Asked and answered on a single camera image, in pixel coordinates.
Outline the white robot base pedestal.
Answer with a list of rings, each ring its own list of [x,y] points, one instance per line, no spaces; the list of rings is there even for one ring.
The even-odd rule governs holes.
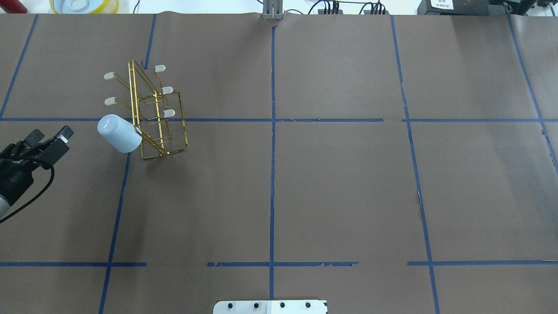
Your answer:
[[[214,314],[327,314],[326,300],[222,300]]]

